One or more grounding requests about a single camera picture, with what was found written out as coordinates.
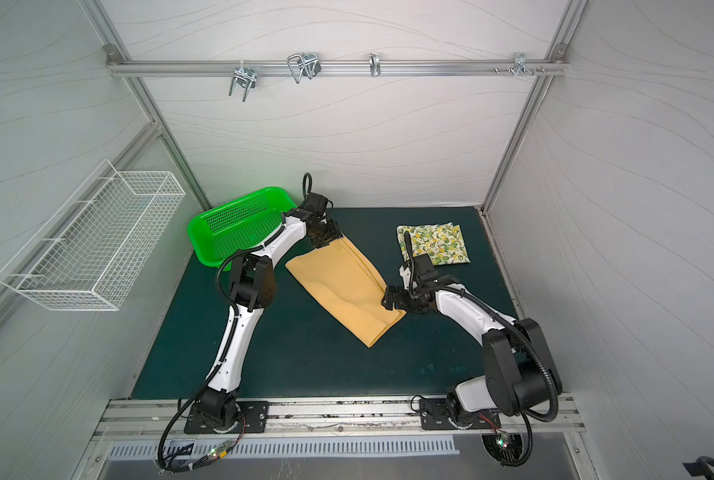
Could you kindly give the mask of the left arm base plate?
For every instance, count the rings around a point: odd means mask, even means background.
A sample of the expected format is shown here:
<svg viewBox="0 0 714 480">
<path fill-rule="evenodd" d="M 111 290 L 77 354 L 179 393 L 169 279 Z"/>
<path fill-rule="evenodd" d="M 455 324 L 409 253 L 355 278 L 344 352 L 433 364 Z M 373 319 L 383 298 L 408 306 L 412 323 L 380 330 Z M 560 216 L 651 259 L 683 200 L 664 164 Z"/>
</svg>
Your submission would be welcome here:
<svg viewBox="0 0 714 480">
<path fill-rule="evenodd" d="M 266 401 L 230 401 L 216 411 L 192 405 L 183 431 L 186 434 L 263 433 L 269 403 Z"/>
</svg>

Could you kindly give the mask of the yellow skirt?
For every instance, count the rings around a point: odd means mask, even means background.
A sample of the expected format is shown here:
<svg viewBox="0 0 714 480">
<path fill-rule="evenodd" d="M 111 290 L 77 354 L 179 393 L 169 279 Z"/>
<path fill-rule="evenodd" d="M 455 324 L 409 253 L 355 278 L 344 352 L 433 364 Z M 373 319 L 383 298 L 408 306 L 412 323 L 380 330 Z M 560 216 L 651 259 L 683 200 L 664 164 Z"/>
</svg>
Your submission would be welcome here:
<svg viewBox="0 0 714 480">
<path fill-rule="evenodd" d="M 289 273 L 364 345 L 372 347 L 406 312 L 385 308 L 387 288 L 370 260 L 346 237 L 297 256 Z"/>
</svg>

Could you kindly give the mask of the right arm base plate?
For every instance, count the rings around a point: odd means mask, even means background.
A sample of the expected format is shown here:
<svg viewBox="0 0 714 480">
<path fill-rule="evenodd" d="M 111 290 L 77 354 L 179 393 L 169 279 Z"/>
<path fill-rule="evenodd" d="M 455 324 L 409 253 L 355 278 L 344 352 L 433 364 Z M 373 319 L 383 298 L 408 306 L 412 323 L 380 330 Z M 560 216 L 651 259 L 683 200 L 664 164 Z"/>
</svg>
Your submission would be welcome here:
<svg viewBox="0 0 714 480">
<path fill-rule="evenodd" d="M 427 398 L 415 395 L 410 408 L 416 413 L 425 431 L 437 430 L 491 430 L 498 432 L 501 422 L 494 409 L 470 412 L 452 395 L 445 398 Z"/>
</svg>

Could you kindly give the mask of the lemon print skirt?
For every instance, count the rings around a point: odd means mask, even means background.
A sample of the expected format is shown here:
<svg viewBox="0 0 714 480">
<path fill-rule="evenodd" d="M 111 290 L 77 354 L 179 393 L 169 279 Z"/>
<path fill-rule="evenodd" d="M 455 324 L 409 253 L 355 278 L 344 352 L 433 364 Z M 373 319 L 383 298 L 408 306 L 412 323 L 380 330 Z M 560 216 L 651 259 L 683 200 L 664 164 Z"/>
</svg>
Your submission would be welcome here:
<svg viewBox="0 0 714 480">
<path fill-rule="evenodd" d="M 404 226 L 396 228 L 403 259 L 409 259 L 404 234 L 409 233 L 413 255 L 427 254 L 434 266 L 466 264 L 471 260 L 466 249 L 461 227 L 452 222 L 436 225 Z"/>
</svg>

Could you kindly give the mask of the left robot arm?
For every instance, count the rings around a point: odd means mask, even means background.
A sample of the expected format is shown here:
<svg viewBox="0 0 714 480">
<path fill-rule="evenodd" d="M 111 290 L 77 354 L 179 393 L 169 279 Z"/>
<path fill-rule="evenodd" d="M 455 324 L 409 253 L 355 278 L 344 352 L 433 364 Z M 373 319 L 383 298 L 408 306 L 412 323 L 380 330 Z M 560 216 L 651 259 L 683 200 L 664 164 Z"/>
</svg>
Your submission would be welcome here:
<svg viewBox="0 0 714 480">
<path fill-rule="evenodd" d="M 325 196 L 309 192 L 296 205 L 283 190 L 267 188 L 203 216 L 208 227 L 217 229 L 213 244 L 224 257 L 214 286 L 228 306 L 218 353 L 192 408 L 194 415 L 207 418 L 209 428 L 228 431 L 240 417 L 243 362 L 255 326 L 276 295 L 275 266 L 303 239 L 320 248 L 341 237 L 328 217 L 330 204 Z"/>
</svg>

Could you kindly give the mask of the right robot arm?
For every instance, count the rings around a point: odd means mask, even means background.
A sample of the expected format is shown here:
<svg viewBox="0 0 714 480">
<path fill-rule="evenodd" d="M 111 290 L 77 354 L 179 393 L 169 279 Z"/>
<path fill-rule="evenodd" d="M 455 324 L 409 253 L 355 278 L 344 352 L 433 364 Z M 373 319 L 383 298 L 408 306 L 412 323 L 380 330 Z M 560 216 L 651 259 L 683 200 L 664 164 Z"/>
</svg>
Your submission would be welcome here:
<svg viewBox="0 0 714 480">
<path fill-rule="evenodd" d="M 399 272 L 402 285 L 385 290 L 385 309 L 435 312 L 457 323 L 481 347 L 484 374 L 453 387 L 448 400 L 452 421 L 483 410 L 543 423 L 556 419 L 562 382 L 536 321 L 497 311 L 455 277 L 440 274 L 427 254 L 404 261 Z"/>
</svg>

